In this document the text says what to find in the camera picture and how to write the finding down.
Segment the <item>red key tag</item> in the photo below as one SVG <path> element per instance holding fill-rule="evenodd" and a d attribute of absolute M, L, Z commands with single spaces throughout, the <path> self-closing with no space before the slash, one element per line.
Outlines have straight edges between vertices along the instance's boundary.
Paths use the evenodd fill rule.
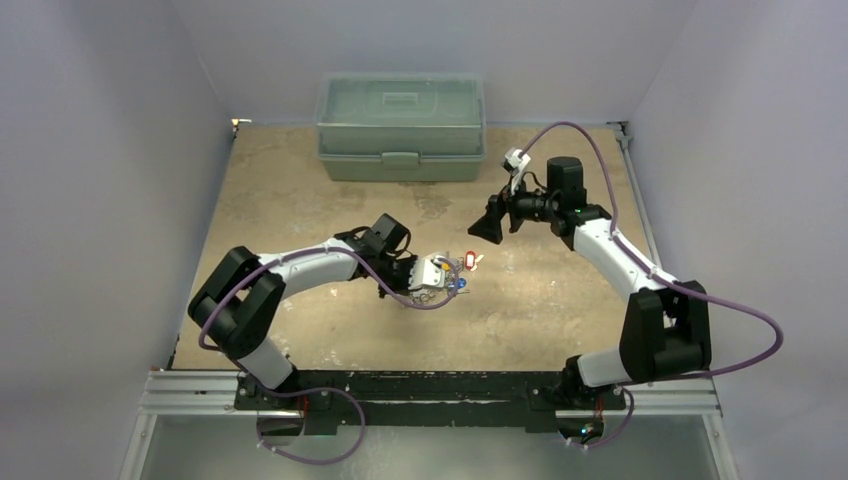
<path fill-rule="evenodd" d="M 474 251 L 467 251 L 464 256 L 464 267 L 466 270 L 473 271 L 477 265 L 477 254 Z"/>

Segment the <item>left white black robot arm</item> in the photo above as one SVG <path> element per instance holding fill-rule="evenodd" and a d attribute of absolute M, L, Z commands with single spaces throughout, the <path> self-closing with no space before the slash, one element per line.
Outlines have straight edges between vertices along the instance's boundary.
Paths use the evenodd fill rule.
<path fill-rule="evenodd" d="M 289 407 L 302 386 L 297 367 L 270 337 L 279 306 L 312 288 L 360 278 L 372 278 L 380 297 L 408 293 L 417 260 L 407 252 L 410 240 L 407 227 L 383 214 L 371 226 L 289 252 L 230 249 L 187 307 L 200 329 L 199 347 L 222 354 L 251 377 L 272 408 Z"/>

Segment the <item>metal keyring with keys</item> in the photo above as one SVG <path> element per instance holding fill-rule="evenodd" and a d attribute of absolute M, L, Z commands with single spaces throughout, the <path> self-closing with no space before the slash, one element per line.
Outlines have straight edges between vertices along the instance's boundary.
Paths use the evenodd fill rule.
<path fill-rule="evenodd" d="M 471 250 L 459 256 L 442 251 L 419 257 L 411 269 L 408 296 L 415 304 L 428 305 L 442 294 L 464 293 L 464 275 L 476 271 L 483 258 L 483 254 Z"/>

